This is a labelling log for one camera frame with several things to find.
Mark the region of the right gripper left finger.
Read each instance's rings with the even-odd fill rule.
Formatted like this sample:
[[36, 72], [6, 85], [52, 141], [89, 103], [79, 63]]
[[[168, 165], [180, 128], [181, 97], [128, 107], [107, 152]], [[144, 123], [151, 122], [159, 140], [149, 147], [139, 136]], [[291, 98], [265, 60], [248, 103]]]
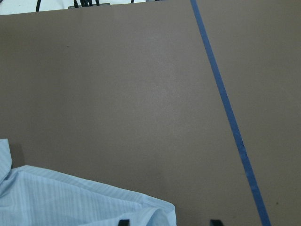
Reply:
[[130, 226], [130, 220], [129, 219], [121, 219], [119, 221], [119, 226]]

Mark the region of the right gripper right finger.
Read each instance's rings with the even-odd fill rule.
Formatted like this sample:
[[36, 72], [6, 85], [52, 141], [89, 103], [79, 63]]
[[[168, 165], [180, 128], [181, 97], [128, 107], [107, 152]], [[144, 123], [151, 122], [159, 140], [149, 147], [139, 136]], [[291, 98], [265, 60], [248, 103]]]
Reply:
[[219, 219], [211, 219], [210, 226], [223, 226], [223, 222]]

